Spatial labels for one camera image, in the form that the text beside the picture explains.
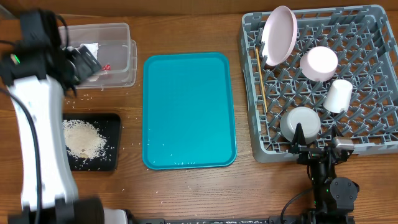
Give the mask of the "small pink bowl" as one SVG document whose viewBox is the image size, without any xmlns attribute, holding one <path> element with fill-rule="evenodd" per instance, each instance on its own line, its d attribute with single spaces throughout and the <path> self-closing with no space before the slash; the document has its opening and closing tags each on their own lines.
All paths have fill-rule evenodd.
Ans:
<svg viewBox="0 0 398 224">
<path fill-rule="evenodd" d="M 300 60 L 302 74 L 311 81 L 325 82 L 332 78 L 338 66 L 338 57 L 328 47 L 314 47 Z"/>
</svg>

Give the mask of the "white paper cup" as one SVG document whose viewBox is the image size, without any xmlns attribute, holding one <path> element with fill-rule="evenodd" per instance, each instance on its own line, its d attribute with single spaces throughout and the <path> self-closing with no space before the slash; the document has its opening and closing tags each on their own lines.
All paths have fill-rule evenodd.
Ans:
<svg viewBox="0 0 398 224">
<path fill-rule="evenodd" d="M 335 80 L 323 102 L 324 109 L 332 113 L 347 111 L 350 105 L 353 85 L 346 80 Z"/>
</svg>

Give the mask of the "gray dishwasher rack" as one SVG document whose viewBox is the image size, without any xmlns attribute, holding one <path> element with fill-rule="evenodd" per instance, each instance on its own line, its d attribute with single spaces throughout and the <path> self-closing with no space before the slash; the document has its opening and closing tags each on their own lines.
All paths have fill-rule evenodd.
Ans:
<svg viewBox="0 0 398 224">
<path fill-rule="evenodd" d="M 257 70 L 256 47 L 261 48 L 268 12 L 243 15 L 239 57 L 248 98 L 252 154 L 261 163 L 293 161 L 289 142 L 280 130 L 283 114 L 306 106 L 320 117 L 316 147 L 331 141 L 331 126 L 354 142 L 364 155 L 397 152 L 397 41 L 385 10 L 378 5 L 301 9 L 294 12 L 298 36 L 290 57 L 274 68 L 261 62 L 265 114 Z M 299 61 L 314 47 L 331 48 L 338 57 L 334 79 L 352 83 L 347 111 L 333 114 L 323 107 L 330 82 L 307 79 Z"/>
</svg>

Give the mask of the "large white plate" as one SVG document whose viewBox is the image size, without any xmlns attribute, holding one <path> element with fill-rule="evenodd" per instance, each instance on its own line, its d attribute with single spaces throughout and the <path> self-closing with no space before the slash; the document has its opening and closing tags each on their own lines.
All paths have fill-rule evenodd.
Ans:
<svg viewBox="0 0 398 224">
<path fill-rule="evenodd" d="M 298 34 L 298 24 L 294 13 L 287 6 L 275 8 L 267 18 L 263 28 L 261 43 L 266 56 L 266 64 L 271 67 L 286 61 L 292 53 Z"/>
</svg>

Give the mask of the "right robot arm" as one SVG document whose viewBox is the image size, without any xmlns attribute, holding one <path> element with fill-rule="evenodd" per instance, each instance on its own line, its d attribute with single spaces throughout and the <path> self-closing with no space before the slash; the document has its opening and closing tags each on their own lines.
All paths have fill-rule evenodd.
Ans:
<svg viewBox="0 0 398 224">
<path fill-rule="evenodd" d="M 283 207 L 279 220 L 287 223 L 285 211 L 290 204 L 312 192 L 314 208 L 304 211 L 296 223 L 354 223 L 349 216 L 354 210 L 359 185 L 346 178 L 338 177 L 335 166 L 346 162 L 354 151 L 351 138 L 344 137 L 336 126 L 331 128 L 331 143 L 323 148 L 310 147 L 305 141 L 302 125 L 298 123 L 289 152 L 298 154 L 297 163 L 307 166 L 307 175 L 312 187 L 300 192 Z"/>
</svg>

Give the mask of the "white napkin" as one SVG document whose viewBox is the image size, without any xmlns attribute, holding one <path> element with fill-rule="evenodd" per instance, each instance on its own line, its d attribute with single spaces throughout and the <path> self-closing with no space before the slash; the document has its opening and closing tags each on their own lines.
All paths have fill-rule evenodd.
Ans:
<svg viewBox="0 0 398 224">
<path fill-rule="evenodd" d="M 78 85 L 90 79 L 102 69 L 97 60 L 98 43 L 81 44 L 78 48 L 67 47 L 68 59 L 72 63 L 74 82 Z"/>
</svg>

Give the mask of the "wooden chopstick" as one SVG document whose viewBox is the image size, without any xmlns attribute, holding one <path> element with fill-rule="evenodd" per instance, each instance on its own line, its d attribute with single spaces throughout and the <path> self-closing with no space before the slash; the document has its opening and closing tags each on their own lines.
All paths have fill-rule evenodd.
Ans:
<svg viewBox="0 0 398 224">
<path fill-rule="evenodd" d="M 264 111 L 265 114 L 268 112 L 267 110 L 267 104 L 266 104 L 266 95 L 265 95 L 265 88 L 264 88 L 264 81 L 262 79 L 262 68 L 261 68 L 261 60 L 259 57 L 259 49 L 256 47 L 256 60 L 257 60 L 257 70 L 259 72 L 259 79 L 260 79 L 260 86 L 261 86 L 261 95 L 262 95 L 262 100 L 263 100 L 263 105 L 264 105 Z"/>
</svg>

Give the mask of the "red sauce packet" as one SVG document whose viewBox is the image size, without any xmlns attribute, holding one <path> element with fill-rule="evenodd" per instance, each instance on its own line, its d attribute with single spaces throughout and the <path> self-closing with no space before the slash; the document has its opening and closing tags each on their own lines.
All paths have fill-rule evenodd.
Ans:
<svg viewBox="0 0 398 224">
<path fill-rule="evenodd" d="M 102 68 L 102 70 L 104 70 L 104 71 L 111 70 L 111 66 L 110 66 L 109 64 L 107 64 L 107 65 L 105 65 L 105 66 Z"/>
</svg>

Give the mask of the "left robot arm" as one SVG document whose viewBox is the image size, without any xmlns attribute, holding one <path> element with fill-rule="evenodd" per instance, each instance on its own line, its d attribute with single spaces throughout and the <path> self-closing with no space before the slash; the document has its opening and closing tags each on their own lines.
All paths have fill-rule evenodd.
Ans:
<svg viewBox="0 0 398 224">
<path fill-rule="evenodd" d="M 63 17 L 35 9 L 20 16 L 22 39 L 1 58 L 1 92 L 14 106 L 22 150 L 22 211 L 9 223 L 134 223 L 129 210 L 80 199 L 63 134 L 65 92 L 100 71 L 84 46 L 71 49 L 58 25 Z"/>
</svg>

